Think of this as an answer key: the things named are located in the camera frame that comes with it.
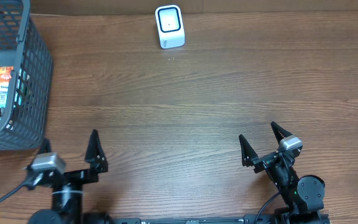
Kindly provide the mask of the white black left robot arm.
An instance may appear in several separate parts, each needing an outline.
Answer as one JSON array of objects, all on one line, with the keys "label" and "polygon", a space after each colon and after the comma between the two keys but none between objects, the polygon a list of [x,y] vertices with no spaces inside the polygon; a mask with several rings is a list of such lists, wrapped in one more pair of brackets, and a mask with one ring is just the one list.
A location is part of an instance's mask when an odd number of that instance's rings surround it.
[{"label": "white black left robot arm", "polygon": [[107,212],[83,213],[83,186],[99,182],[99,174],[108,171],[108,162],[101,147],[97,130],[92,130],[85,154],[87,169],[66,171],[65,161],[52,151],[50,141],[44,139],[41,147],[26,167],[25,186],[52,189],[50,209],[35,212],[29,223],[111,223]]}]

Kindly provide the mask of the orange tissue packet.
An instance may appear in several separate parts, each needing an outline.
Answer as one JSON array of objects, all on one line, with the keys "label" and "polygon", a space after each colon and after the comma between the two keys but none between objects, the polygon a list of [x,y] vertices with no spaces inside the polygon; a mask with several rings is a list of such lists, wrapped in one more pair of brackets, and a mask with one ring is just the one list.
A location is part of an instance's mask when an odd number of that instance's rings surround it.
[{"label": "orange tissue packet", "polygon": [[11,72],[14,67],[0,67],[0,109],[6,107]]}]

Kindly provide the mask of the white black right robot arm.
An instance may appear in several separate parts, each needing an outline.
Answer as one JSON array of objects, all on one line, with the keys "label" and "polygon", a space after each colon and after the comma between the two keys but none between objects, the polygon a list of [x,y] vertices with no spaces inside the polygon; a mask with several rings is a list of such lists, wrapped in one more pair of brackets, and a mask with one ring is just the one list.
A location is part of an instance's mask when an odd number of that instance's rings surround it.
[{"label": "white black right robot arm", "polygon": [[329,216],[320,214],[324,208],[325,183],[316,175],[298,177],[293,165],[302,151],[302,140],[270,123],[278,148],[258,156],[244,135],[239,135],[242,165],[254,172],[266,172],[278,192],[268,199],[255,215],[245,215],[244,223],[329,223]]}]

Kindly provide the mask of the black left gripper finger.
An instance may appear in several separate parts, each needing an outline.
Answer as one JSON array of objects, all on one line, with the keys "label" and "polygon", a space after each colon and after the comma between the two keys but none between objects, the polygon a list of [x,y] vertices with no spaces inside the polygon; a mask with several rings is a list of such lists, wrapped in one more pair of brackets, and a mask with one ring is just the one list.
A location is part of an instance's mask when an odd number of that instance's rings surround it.
[{"label": "black left gripper finger", "polygon": [[96,129],[92,130],[91,136],[89,137],[85,162],[87,162],[90,165],[90,169],[96,173],[108,171],[108,161],[101,147],[99,134]]},{"label": "black left gripper finger", "polygon": [[37,154],[50,153],[52,151],[49,139],[43,139]]}]

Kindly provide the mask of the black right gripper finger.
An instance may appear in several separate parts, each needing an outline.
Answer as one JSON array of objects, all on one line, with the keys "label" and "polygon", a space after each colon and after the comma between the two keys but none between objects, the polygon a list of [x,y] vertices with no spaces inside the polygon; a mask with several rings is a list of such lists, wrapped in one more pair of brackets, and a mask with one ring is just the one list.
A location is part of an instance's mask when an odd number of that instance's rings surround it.
[{"label": "black right gripper finger", "polygon": [[275,138],[277,140],[277,142],[280,144],[282,141],[287,141],[287,138],[290,137],[292,135],[291,132],[285,130],[284,128],[282,128],[280,125],[278,125],[276,122],[272,121],[270,123],[271,127],[272,127],[272,131],[275,135]]},{"label": "black right gripper finger", "polygon": [[254,166],[254,161],[259,158],[257,153],[243,134],[239,135],[239,142],[241,145],[242,165],[246,167]]}]

